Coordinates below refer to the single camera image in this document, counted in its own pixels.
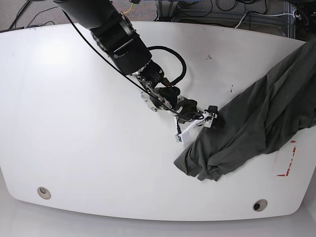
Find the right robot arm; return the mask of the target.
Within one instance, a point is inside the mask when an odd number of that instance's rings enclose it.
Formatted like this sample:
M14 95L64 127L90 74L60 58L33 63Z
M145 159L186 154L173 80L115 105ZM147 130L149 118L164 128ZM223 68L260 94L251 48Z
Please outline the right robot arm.
M57 0L55 3L68 20L74 18L90 30L96 44L110 57L121 75L139 81L141 96L152 111L166 110L174 114L179 135L184 134L180 127L184 123L189 123L189 128L216 125L219 118L216 106L200 111L197 101L181 96L176 87L187 72L182 56L165 46L146 47L126 15L118 12L110 0ZM152 50L174 55L182 65L180 76L169 81L163 69L152 60Z

